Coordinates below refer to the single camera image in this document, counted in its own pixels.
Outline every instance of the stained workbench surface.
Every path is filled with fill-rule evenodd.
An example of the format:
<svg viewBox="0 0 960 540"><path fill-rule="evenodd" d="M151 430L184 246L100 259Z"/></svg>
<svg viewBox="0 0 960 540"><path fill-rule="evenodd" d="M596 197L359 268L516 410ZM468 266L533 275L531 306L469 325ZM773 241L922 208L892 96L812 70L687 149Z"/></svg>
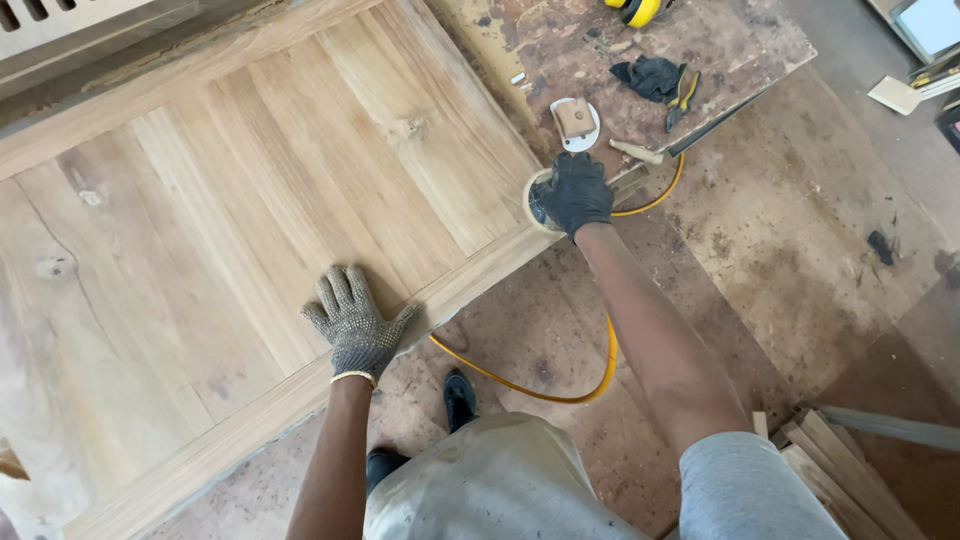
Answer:
<svg viewBox="0 0 960 540"><path fill-rule="evenodd" d="M563 150L550 104L586 97L601 120L590 153L610 175L631 161L607 146L608 139L662 150L816 56L777 0L678 0L641 29L623 24L619 11L600 0L428 3L542 160ZM640 98L608 71L641 54L688 62L702 72L690 113L670 134L666 106ZM524 78L512 84L520 73Z"/></svg>

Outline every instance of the yellow ear muffs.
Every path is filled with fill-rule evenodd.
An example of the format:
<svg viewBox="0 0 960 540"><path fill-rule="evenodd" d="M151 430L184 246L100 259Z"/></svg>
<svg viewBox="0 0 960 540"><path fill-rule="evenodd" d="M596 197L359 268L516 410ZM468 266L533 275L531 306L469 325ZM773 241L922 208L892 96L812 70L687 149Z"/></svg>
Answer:
<svg viewBox="0 0 960 540"><path fill-rule="evenodd" d="M606 1L608 5L612 5L610 2L615 2L616 0ZM623 22L627 23L627 26L639 28L650 22L659 10L660 0L630 0L627 7L623 10Z"/></svg>

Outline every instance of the gray knit glove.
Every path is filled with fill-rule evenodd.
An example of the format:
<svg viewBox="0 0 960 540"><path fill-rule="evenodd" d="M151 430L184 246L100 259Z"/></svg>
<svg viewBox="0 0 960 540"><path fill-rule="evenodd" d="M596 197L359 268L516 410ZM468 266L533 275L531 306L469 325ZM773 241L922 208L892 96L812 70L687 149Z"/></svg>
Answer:
<svg viewBox="0 0 960 540"><path fill-rule="evenodd" d="M393 321L384 321L373 302L363 271L356 265L345 271L330 266L317 282L324 305L310 303L300 310L333 347L333 382L348 375L376 382L396 355L400 338L420 315L420 306L410 305Z"/></svg>

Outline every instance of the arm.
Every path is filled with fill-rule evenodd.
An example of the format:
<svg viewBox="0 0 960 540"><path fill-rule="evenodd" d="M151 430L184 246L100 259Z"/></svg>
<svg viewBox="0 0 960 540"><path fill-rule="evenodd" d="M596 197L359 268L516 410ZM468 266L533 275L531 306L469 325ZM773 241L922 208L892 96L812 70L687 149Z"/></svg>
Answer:
<svg viewBox="0 0 960 540"><path fill-rule="evenodd" d="M751 431L723 368L610 224L613 192L603 163L588 154L560 154L551 187L544 207L587 258L667 444L682 455L708 435Z"/></svg>
<svg viewBox="0 0 960 540"><path fill-rule="evenodd" d="M373 385L362 377L330 384L317 450L303 479L288 540L360 538L366 506L367 417Z"/></svg>
<svg viewBox="0 0 960 540"><path fill-rule="evenodd" d="M301 313L333 348L333 379L287 540L359 540L367 505L364 457L371 395L420 307L407 306L393 321L384 321L356 266L346 271L331 266L317 282L317 293L323 305L307 304Z"/></svg>
<svg viewBox="0 0 960 540"><path fill-rule="evenodd" d="M593 271L623 355L667 444L682 455L721 431L752 431L726 372L612 225L587 223L577 245Z"/></svg>

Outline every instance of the stack of wood strips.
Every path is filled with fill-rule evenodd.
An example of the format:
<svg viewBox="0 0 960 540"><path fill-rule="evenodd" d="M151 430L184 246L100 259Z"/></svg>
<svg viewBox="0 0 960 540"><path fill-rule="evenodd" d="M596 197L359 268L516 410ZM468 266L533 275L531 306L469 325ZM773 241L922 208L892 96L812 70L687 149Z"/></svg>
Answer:
<svg viewBox="0 0 960 540"><path fill-rule="evenodd" d="M783 457L852 540L925 538L846 430L811 409L782 430Z"/></svg>

